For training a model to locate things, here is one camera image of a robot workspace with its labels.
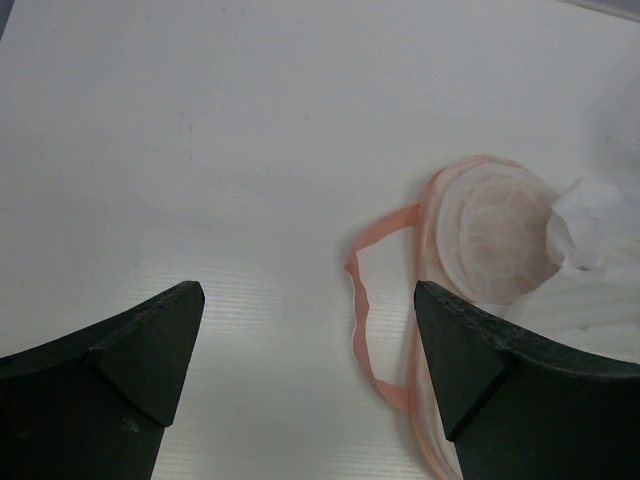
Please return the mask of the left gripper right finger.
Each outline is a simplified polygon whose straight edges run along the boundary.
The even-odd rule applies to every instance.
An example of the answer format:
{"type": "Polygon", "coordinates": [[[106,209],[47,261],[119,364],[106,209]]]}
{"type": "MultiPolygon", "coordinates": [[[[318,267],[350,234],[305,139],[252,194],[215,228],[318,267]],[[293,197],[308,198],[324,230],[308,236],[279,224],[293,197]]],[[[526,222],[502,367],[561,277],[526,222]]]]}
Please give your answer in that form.
{"type": "Polygon", "coordinates": [[[636,479],[639,367],[562,345],[431,281],[414,309],[465,479],[636,479]]]}

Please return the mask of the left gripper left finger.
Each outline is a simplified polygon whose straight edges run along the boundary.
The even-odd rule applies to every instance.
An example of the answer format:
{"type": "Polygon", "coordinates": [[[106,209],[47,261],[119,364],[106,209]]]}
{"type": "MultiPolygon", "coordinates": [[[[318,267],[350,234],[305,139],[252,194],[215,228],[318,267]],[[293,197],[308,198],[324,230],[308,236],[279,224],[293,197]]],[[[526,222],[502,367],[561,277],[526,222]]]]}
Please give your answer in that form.
{"type": "Polygon", "coordinates": [[[1,360],[4,479],[149,479],[204,311],[199,282],[1,360]]]}

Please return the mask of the white bra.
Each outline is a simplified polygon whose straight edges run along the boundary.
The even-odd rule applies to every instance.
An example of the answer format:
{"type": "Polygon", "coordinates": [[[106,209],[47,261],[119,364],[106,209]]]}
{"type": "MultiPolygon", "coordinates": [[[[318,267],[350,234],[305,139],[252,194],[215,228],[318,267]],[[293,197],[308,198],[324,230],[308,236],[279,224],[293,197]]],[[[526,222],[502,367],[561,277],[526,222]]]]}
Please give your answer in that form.
{"type": "Polygon", "coordinates": [[[639,361],[639,189],[576,181],[553,204],[547,250],[558,271],[509,321],[558,343],[639,361]]]}

